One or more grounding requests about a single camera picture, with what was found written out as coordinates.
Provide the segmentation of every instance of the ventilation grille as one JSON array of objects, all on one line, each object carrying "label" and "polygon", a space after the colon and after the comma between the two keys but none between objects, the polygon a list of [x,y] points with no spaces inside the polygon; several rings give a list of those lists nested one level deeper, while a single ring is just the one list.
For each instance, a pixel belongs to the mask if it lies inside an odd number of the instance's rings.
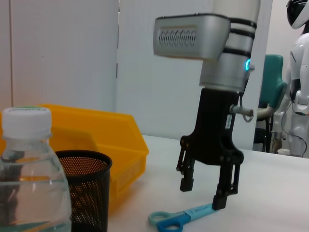
[{"label": "ventilation grille", "polygon": [[162,47],[193,47],[197,41],[197,30],[162,29],[158,39]]}]

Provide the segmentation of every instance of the black mesh pencil holder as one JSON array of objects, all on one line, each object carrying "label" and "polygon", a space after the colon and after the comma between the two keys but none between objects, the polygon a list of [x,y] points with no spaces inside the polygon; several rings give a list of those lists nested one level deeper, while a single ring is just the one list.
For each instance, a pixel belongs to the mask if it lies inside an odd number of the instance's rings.
[{"label": "black mesh pencil holder", "polygon": [[72,232],[107,232],[112,160],[99,152],[56,152],[67,176]]}]

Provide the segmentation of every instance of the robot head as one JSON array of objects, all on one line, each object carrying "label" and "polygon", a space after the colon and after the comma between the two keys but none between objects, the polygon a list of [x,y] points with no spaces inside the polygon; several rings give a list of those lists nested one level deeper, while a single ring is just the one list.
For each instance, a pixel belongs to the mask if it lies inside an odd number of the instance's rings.
[{"label": "robot head", "polygon": [[292,28],[302,27],[309,20],[308,0],[289,0],[287,4],[288,20]]}]

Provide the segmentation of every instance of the white wall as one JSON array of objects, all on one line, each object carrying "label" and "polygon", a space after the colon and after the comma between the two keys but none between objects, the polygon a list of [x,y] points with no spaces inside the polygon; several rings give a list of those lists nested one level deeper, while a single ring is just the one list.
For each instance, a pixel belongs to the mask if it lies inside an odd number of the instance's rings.
[{"label": "white wall", "polygon": [[0,111],[12,106],[10,0],[0,0]]},{"label": "white wall", "polygon": [[115,110],[118,0],[12,0],[12,12],[14,105]]},{"label": "white wall", "polygon": [[[251,75],[244,105],[256,109],[270,20],[271,0],[262,0]],[[132,114],[144,134],[180,138],[195,126],[201,62],[153,55],[155,18],[211,12],[212,0],[124,0],[120,2],[117,111]],[[234,141],[252,149],[255,122],[237,117]]]},{"label": "white wall", "polygon": [[[293,44],[303,31],[303,28],[292,29],[286,12],[287,0],[273,0],[269,35],[267,43],[267,54],[279,54],[284,58],[282,79],[286,80],[286,70],[290,62],[290,52]],[[286,131],[291,127],[292,110],[287,112]],[[288,140],[283,141],[283,148],[289,149]]]}]

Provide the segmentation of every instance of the blue scissors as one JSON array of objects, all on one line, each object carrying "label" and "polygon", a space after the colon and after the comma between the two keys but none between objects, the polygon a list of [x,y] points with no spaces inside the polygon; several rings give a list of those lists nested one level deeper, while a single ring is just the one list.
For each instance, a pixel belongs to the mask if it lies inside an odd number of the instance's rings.
[{"label": "blue scissors", "polygon": [[212,204],[207,204],[178,213],[153,212],[148,221],[150,225],[156,226],[159,232],[182,232],[185,224],[214,212],[216,211],[212,209]]}]

